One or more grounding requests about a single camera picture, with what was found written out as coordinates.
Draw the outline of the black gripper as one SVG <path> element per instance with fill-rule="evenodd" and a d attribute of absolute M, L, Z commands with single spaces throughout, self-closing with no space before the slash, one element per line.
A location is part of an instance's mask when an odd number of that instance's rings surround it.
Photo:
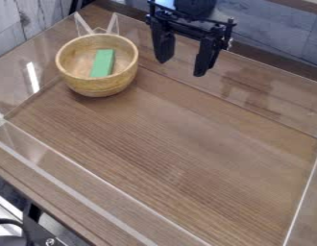
<path fill-rule="evenodd" d="M 174 34 L 201 40 L 194 76 L 203 77 L 213 68 L 221 50 L 233 43 L 235 19 L 217 8 L 218 0 L 147 0 L 155 58 L 160 63 L 174 56 Z"/>

